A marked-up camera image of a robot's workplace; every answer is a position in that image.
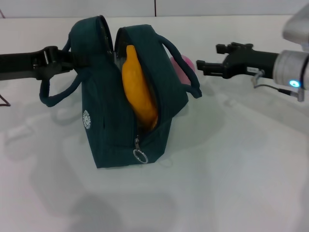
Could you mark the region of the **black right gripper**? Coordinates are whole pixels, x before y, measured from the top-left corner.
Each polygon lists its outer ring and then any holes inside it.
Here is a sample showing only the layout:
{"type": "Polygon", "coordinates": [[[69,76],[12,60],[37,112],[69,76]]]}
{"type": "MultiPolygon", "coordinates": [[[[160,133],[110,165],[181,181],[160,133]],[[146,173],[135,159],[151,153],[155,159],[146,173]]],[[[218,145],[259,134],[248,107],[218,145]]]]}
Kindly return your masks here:
{"type": "Polygon", "coordinates": [[[203,71],[203,75],[222,75],[224,79],[229,79],[239,74],[254,75],[255,70],[261,70],[264,78],[271,79],[278,57],[277,53],[253,50],[251,43],[217,44],[216,53],[227,54],[222,64],[196,61],[197,69],[203,71]]]}

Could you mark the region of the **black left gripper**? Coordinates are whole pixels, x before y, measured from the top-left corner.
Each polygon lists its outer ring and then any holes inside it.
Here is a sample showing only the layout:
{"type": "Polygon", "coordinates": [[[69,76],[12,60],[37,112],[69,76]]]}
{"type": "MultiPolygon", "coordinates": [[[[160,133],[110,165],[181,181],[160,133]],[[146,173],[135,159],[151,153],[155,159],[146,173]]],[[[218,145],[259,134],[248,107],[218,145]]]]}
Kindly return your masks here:
{"type": "Polygon", "coordinates": [[[0,79],[15,80],[35,78],[50,80],[57,74],[95,65],[92,57],[48,46],[31,53],[4,54],[0,56],[0,79]]]}

